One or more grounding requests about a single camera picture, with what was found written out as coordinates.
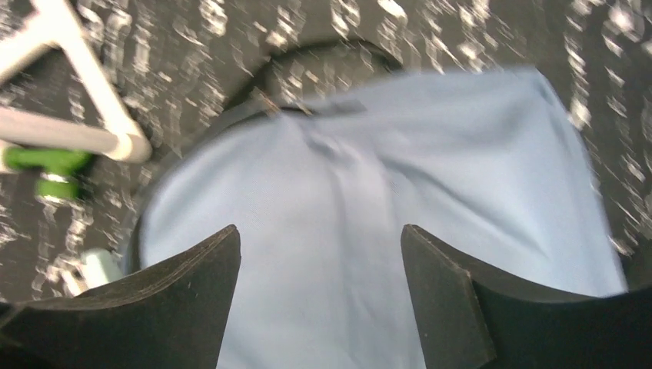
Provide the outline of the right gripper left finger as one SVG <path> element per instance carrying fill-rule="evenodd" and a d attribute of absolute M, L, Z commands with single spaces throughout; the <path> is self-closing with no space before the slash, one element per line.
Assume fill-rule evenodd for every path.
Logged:
<path fill-rule="evenodd" d="M 3 368 L 214 368 L 241 262 L 234 225 L 75 298 L 1 306 Z"/>

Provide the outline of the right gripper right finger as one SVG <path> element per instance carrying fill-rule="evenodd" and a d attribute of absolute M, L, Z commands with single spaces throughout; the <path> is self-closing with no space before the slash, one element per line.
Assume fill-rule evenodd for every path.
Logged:
<path fill-rule="evenodd" d="M 429 368 L 649 368 L 651 289 L 549 288 L 404 226 L 401 251 Z"/>

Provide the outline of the blue student backpack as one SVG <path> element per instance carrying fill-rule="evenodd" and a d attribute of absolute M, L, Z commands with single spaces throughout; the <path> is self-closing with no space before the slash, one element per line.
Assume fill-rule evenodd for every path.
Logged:
<path fill-rule="evenodd" d="M 157 186 L 140 259 L 238 228 L 219 368 L 422 368 L 402 228 L 538 284 L 622 294 L 595 185 L 538 70 L 399 74 L 203 144 Z"/>

